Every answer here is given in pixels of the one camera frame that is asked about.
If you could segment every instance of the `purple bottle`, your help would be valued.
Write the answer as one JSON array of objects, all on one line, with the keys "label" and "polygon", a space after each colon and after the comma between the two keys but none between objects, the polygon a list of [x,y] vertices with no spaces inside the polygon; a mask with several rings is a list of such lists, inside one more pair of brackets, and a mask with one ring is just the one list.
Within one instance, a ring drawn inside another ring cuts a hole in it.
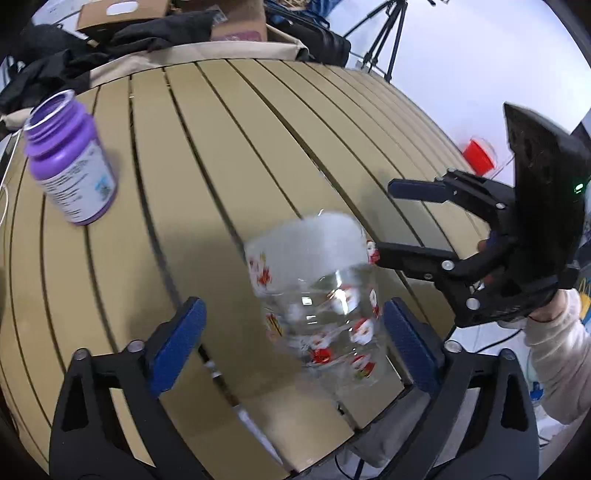
[{"label": "purple bottle", "polygon": [[94,119],[74,91],[45,100],[23,130],[30,172],[68,221],[88,225],[102,216],[115,198],[116,182]]}]

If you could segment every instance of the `bottle label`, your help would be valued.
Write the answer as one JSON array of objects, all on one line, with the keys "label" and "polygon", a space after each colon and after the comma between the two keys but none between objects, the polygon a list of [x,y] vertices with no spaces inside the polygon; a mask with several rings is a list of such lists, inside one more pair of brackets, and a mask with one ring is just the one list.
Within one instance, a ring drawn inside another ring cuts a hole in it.
[{"label": "bottle label", "polygon": [[73,223],[97,214],[115,192],[115,179],[94,140],[65,170],[37,183]]}]

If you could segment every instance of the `blue gripper pad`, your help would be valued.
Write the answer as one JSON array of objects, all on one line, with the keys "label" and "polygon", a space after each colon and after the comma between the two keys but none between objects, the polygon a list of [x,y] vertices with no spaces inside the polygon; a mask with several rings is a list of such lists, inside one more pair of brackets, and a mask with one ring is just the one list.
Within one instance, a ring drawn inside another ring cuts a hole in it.
[{"label": "blue gripper pad", "polygon": [[437,394],[441,387],[443,344],[434,339],[431,326],[419,322],[398,298],[384,304],[384,323],[414,385],[430,395]]},{"label": "blue gripper pad", "polygon": [[150,365],[150,393],[154,398],[173,387],[205,328],[207,310],[203,300],[195,299],[191,304],[185,304],[178,314],[181,317],[171,321],[176,325]]}]

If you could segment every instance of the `beige bag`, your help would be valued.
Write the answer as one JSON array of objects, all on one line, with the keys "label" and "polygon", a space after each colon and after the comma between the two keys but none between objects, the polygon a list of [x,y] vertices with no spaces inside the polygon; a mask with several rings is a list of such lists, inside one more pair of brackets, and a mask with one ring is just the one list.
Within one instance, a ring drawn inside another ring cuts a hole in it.
[{"label": "beige bag", "polygon": [[296,60],[307,52],[307,47],[300,40],[270,25],[267,25],[267,35],[272,41],[210,41],[177,45],[153,52],[130,53],[91,70],[90,87],[93,88],[132,73],[179,63],[213,59]]}]

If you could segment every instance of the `qr code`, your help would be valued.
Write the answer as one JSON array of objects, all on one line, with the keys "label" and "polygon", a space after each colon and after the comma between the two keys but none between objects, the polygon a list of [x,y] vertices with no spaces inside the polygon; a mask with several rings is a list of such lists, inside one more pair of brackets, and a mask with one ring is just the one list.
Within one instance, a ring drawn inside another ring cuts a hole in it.
[{"label": "qr code", "polygon": [[102,177],[96,184],[95,190],[99,192],[100,201],[104,202],[111,194],[112,188],[107,180],[107,177]]}]

